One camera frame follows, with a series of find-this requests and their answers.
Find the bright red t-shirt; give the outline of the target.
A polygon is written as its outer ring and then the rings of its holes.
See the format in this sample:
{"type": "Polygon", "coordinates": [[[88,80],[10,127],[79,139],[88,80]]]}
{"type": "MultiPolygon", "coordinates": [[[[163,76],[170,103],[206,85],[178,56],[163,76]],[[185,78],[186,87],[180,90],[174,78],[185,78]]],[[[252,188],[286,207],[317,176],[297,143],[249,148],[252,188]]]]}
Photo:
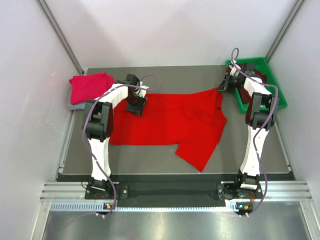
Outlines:
{"type": "Polygon", "coordinates": [[[149,93],[142,116],[120,102],[114,109],[111,145],[177,145],[175,154],[203,171],[227,123],[223,95],[216,89],[190,94],[149,93]]]}

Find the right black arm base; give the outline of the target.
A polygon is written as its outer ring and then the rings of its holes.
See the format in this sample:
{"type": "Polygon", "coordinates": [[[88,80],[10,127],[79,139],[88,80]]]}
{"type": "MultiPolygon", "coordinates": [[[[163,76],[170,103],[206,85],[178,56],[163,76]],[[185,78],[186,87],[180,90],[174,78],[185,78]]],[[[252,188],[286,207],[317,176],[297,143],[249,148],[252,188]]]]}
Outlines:
{"type": "Polygon", "coordinates": [[[234,181],[221,181],[216,186],[218,197],[222,200],[249,200],[251,197],[255,200],[263,197],[263,191],[260,185],[256,190],[239,188],[234,181]]]}

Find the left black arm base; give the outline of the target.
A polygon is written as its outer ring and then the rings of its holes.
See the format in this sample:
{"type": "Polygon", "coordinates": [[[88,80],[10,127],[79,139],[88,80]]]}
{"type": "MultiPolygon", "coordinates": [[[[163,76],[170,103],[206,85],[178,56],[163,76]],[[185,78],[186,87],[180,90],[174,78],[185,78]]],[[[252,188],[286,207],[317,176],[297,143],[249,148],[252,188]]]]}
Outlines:
{"type": "MultiPolygon", "coordinates": [[[[115,184],[116,200],[125,200],[128,198],[129,185],[128,184],[115,184]]],[[[88,184],[86,186],[84,198],[86,200],[113,200],[114,189],[108,185],[106,189],[101,189],[88,184]]]]}

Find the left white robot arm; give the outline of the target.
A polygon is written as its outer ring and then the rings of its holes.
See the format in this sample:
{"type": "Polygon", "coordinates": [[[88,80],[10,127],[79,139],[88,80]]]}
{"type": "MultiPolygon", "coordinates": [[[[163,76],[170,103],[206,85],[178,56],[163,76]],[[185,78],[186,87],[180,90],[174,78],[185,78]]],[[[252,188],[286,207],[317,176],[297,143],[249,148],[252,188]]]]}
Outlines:
{"type": "Polygon", "coordinates": [[[147,102],[147,86],[134,74],[117,80],[110,89],[85,103],[82,140],[92,159],[92,173],[86,187],[87,199],[109,199],[115,195],[110,179],[109,140],[114,130],[114,108],[123,100],[125,109],[141,117],[147,102]]]}

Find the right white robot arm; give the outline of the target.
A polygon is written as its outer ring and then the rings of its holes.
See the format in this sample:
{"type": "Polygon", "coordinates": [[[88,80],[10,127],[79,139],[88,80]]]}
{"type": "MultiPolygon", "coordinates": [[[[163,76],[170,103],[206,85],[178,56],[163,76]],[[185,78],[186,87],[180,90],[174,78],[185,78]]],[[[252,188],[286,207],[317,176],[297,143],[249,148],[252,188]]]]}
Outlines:
{"type": "Polygon", "coordinates": [[[219,191],[222,198],[247,198],[257,193],[260,188],[260,161],[264,143],[273,127],[278,107],[278,95],[271,93],[259,75],[253,63],[239,66],[232,61],[230,71],[218,87],[219,92],[229,89],[244,89],[249,97],[245,114],[248,138],[243,162],[239,168],[235,183],[224,183],[219,191]]]}

